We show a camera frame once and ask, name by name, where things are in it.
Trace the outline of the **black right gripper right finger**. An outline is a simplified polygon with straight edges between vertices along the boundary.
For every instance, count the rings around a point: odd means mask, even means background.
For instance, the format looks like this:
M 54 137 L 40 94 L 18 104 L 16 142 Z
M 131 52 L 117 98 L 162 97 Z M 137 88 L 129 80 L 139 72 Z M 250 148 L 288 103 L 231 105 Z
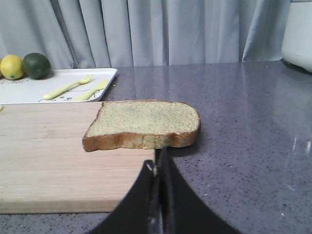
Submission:
M 156 180 L 165 234 L 237 234 L 195 194 L 167 148 L 156 150 Z

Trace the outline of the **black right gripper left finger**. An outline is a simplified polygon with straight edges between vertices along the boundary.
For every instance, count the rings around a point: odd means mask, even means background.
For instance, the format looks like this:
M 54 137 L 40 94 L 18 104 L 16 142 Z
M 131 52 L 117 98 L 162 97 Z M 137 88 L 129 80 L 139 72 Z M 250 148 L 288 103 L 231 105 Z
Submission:
M 153 168 L 152 160 L 143 162 L 141 171 L 125 198 L 90 234 L 160 233 L 159 209 L 156 207 L 156 213 L 150 211 Z

